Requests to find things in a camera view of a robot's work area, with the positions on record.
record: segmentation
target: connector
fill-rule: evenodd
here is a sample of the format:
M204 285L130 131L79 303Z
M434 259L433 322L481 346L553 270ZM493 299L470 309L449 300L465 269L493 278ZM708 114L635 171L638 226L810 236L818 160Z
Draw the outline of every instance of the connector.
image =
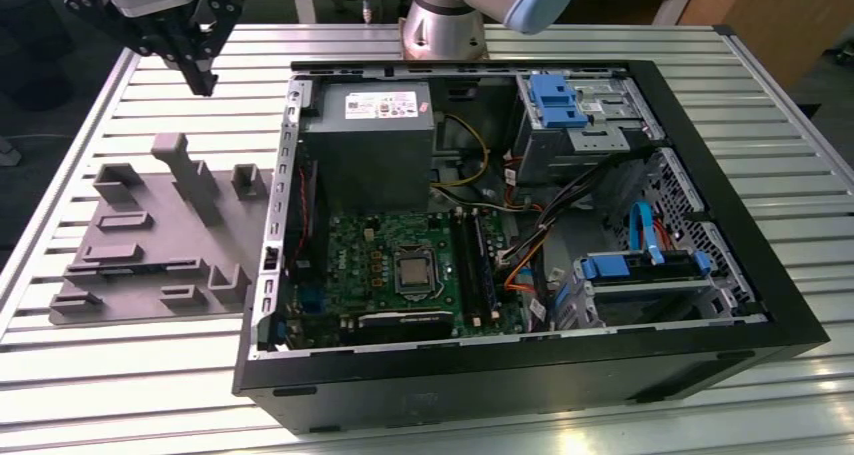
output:
M367 25L371 24L371 20L374 19L374 13L371 12L371 4L369 0L362 0L362 19Z

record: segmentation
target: blue plastic clip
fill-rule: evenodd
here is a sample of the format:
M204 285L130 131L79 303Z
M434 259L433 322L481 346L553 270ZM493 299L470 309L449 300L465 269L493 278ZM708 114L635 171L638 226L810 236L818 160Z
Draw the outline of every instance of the blue plastic clip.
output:
M611 278L629 276L629 265L626 264L626 257L622 255L597 255L591 258L601 277Z
M644 247L641 246L641 233L638 233L638 217L644 231ZM653 207L646 202L635 202L629 213L629 249L650 252L654 265L665 263L665 256L658 248L658 239L653 228Z
M531 102L541 111L546 128L585 128L587 115L578 109L575 90L563 75L534 74L529 78Z
M597 266L593 264L593 260L582 260L582 272L585 273L585 278L587 280L599 276L599 274L597 273Z
M712 273L712 260L709 259L709 255L702 250L697 250L694 252L694 261L697 262L697 267L700 268L700 273L704 275L709 275Z

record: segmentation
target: chip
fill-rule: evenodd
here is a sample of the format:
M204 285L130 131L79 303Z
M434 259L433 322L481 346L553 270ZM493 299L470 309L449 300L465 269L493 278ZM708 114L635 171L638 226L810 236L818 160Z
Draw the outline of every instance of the chip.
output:
M401 285L411 287L414 285L427 285L430 283L430 270L427 259L410 258L401 260Z

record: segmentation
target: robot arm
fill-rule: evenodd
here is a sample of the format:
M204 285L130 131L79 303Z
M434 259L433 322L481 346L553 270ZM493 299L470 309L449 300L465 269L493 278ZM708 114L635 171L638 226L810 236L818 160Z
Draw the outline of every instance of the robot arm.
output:
M192 93L211 96L219 55L243 12L245 0L66 0L66 7L143 56L158 54L180 70ZM198 22L206 3L215 22Z
M414 0L403 27L409 58L473 60L486 49L485 13L507 28L535 34L554 23L570 0Z

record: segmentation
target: aluminum slotted table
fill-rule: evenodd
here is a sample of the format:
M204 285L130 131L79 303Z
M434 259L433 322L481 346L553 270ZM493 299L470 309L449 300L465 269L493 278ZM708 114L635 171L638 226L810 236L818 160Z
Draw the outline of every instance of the aluminum slotted table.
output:
M241 319L55 328L104 163L138 172L154 133L188 134L212 170L273 168L293 60L399 58L395 26L242 26L192 97L124 52L0 276L0 451L175 453L274 447L366 453L850 453L854 450L854 174L736 37L706 27L487 30L493 59L658 63L833 341L681 402L297 438L231 395Z

